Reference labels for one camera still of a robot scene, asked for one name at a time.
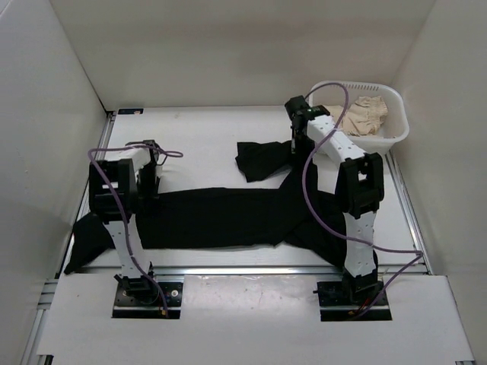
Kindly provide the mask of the black trousers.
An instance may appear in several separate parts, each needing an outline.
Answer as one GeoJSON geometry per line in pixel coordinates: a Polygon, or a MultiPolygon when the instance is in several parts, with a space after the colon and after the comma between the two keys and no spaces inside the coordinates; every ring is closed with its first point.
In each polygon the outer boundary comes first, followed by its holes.
{"type": "MultiPolygon", "coordinates": [[[[213,187],[158,193],[135,215],[144,249],[228,249],[287,243],[315,252],[343,268],[345,218],[336,197],[317,187],[317,166],[292,154],[291,142],[240,142],[237,167],[248,182],[262,181],[283,168],[288,175],[276,189],[213,187]]],[[[66,274],[86,266],[113,241],[91,211],[73,228],[75,243],[66,274]]]]}

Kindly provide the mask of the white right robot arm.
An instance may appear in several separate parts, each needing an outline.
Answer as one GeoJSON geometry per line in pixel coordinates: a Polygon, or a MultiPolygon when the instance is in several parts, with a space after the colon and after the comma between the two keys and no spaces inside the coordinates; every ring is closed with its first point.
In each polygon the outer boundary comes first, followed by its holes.
{"type": "Polygon", "coordinates": [[[302,96],[285,103],[291,120],[291,151],[318,147],[338,167],[335,197],[345,218],[346,254],[342,296],[358,304],[377,289],[372,247],[374,221],[384,199],[384,168],[378,153],[369,154],[335,126],[324,106],[310,106],[302,96]]]}

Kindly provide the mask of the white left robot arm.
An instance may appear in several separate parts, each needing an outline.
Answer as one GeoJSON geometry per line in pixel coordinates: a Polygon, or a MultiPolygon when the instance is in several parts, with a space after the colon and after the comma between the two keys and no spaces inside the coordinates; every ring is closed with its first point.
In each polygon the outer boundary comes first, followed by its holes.
{"type": "Polygon", "coordinates": [[[166,306],[138,234],[131,238],[138,211],[156,198],[161,147],[154,140],[133,141],[121,148],[93,148],[88,152],[89,207],[113,241],[122,272],[115,277],[126,294],[145,305],[166,306]]]}

